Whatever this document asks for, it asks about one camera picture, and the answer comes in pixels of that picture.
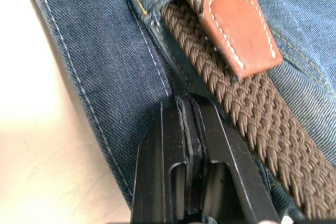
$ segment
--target white surface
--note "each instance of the white surface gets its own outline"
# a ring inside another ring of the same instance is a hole
[[[0,3],[0,223],[129,221],[34,3]]]

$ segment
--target blue denim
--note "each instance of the blue denim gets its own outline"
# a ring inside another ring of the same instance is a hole
[[[195,92],[213,100],[160,15],[172,0],[36,0],[102,152],[130,205],[137,149],[159,103]],[[259,0],[285,59],[268,72],[336,166],[336,1]],[[291,198],[260,166],[282,216]]]

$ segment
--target brown leather tab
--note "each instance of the brown leather tab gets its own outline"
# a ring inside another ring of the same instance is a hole
[[[202,26],[240,78],[282,63],[257,0],[204,0]]]

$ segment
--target brown woven belt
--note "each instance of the brown woven belt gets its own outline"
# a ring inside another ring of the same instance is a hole
[[[308,218],[335,217],[333,167],[299,125],[264,72],[236,80],[236,74],[202,30],[199,19],[204,0],[187,2],[176,0],[164,6],[163,20],[250,151],[270,169]]]

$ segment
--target jeans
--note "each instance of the jeans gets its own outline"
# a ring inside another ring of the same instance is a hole
[[[36,1],[130,206],[137,149],[159,103],[185,92],[213,100],[161,19],[172,0]],[[258,1],[284,57],[268,75],[335,167],[336,1]],[[279,215],[300,215],[270,171],[259,168]]]

